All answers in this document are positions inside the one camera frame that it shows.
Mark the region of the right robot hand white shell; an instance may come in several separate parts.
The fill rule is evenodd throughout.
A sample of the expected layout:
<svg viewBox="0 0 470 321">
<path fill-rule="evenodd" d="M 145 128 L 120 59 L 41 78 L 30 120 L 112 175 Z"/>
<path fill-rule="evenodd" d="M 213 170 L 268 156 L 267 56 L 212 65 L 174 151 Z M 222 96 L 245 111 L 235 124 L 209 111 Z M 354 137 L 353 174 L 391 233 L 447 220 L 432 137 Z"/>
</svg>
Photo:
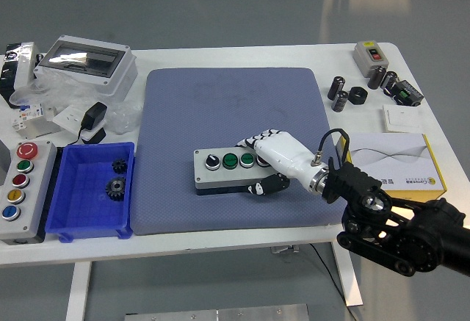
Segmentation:
<svg viewBox="0 0 470 321">
<path fill-rule="evenodd" d="M 269 195 L 286 189 L 291 178 L 297 179 L 308 192 L 323 192 L 328 178 L 328 166 L 322 162 L 324 140 L 316 153 L 286 131 L 268 129 L 259 135 L 237 143 L 239 147 L 251 148 L 256 155 L 270 165 L 276 174 L 246 187 L 254 195 Z"/>
</svg>

